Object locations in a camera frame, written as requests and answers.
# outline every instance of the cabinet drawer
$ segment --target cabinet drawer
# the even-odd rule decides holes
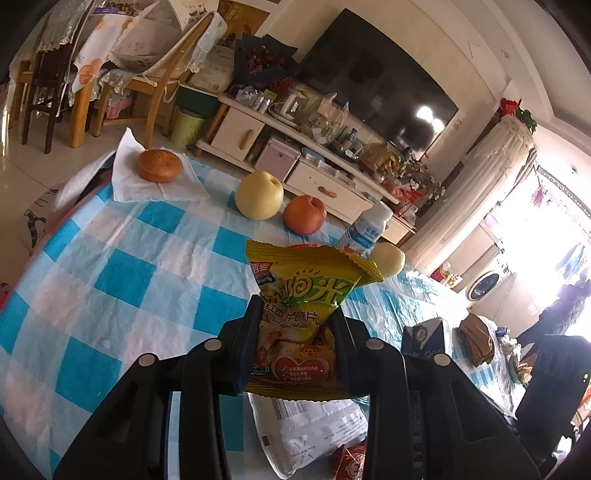
[[[371,208],[368,200],[355,195],[337,181],[313,167],[299,162],[287,184],[322,200],[327,206],[345,215],[352,223],[361,212]]]
[[[263,126],[259,120],[230,108],[212,140],[212,147],[237,160],[244,160]]]
[[[386,224],[386,230],[382,236],[396,245],[408,232],[408,228],[402,222],[399,222],[396,218],[391,218]]]

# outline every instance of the yogurt bottle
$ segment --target yogurt bottle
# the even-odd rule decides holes
[[[341,236],[337,248],[357,255],[367,252],[386,230],[386,223],[392,218],[393,212],[384,202],[374,203],[369,210],[357,217]]]

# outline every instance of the white napkin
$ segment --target white napkin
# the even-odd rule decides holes
[[[191,168],[189,159],[182,153],[173,152],[183,162],[183,172],[168,183],[144,180],[137,171],[139,155],[146,149],[127,128],[113,162],[113,199],[116,202],[145,202],[148,200],[199,200],[209,198]]]

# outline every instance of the white paper package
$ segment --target white paper package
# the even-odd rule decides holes
[[[367,419],[352,400],[288,401],[255,394],[248,398],[262,449],[282,479],[367,434]]]

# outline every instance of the yellow pear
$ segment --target yellow pear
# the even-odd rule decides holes
[[[384,278],[398,275],[404,267],[404,252],[390,242],[376,244],[369,254],[369,259],[378,266]]]
[[[245,217],[266,220],[281,208],[283,185],[270,173],[256,170],[238,185],[235,202]]]

